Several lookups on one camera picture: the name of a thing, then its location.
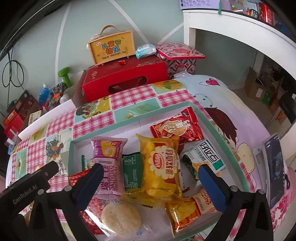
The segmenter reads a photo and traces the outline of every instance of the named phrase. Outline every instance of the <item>white wall stripe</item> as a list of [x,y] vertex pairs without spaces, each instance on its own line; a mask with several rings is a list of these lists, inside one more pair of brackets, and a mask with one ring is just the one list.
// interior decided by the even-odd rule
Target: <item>white wall stripe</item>
[[54,76],[55,76],[56,85],[59,83],[59,77],[57,75],[57,73],[59,71],[59,69],[58,69],[59,68],[59,49],[61,47],[61,39],[62,39],[62,35],[63,35],[63,30],[64,30],[64,27],[65,27],[65,22],[66,22],[68,13],[70,11],[71,4],[72,3],[70,2],[67,5],[67,8],[66,8],[66,11],[65,11],[62,23],[61,23],[61,28],[59,29],[59,36],[58,36],[58,39],[57,39],[56,58],[55,58],[55,65],[54,65],[55,66],[55,68],[54,68]]
[[126,18],[126,20],[132,25],[132,27],[136,30],[136,32],[140,35],[140,37],[143,39],[143,41],[148,44],[148,40],[144,36],[144,34],[141,32],[141,30],[137,27],[137,25],[134,23],[134,21],[127,15],[127,13],[115,2],[115,0],[109,0],[110,3],[114,5],[114,7],[117,8],[117,10]]
[[165,40],[167,40],[170,36],[172,36],[177,30],[179,30],[183,26],[184,26],[184,23],[179,24],[171,32],[169,32],[166,36],[164,36],[157,44],[162,44]]

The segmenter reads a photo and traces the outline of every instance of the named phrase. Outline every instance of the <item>red oval logo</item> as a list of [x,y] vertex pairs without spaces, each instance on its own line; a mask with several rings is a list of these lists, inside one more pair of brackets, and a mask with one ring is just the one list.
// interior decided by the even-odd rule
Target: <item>red oval logo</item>
[[153,164],[157,169],[162,169],[164,166],[163,157],[158,153],[154,153]]

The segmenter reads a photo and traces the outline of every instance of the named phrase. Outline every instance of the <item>pink snack package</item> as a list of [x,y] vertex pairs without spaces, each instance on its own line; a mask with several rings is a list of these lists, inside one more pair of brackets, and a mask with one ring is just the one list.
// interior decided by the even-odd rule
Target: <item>pink snack package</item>
[[121,180],[121,158],[126,138],[94,137],[91,143],[94,148],[93,163],[104,167],[104,178],[94,194],[99,199],[119,198],[124,192]]

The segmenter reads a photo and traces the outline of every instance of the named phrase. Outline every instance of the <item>metal screw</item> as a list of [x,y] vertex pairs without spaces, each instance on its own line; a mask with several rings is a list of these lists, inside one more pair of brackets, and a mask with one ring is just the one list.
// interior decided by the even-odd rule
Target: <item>metal screw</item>
[[265,194],[265,191],[262,190],[262,189],[259,189],[258,192],[259,192],[260,194]]
[[43,189],[39,189],[37,193],[38,193],[38,195],[42,195],[44,193],[44,190]]
[[230,190],[233,191],[233,192],[237,192],[239,189],[238,189],[237,186],[231,186]]
[[64,190],[65,190],[66,192],[69,192],[69,191],[72,190],[72,186],[68,185],[68,186],[64,187]]

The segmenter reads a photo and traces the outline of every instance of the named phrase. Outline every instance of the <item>blue bottle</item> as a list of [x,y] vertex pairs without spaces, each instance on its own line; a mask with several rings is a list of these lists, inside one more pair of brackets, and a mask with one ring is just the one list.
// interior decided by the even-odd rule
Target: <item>blue bottle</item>
[[48,85],[43,84],[43,88],[40,90],[39,94],[39,105],[43,106],[47,101],[49,95],[49,89],[47,88]]

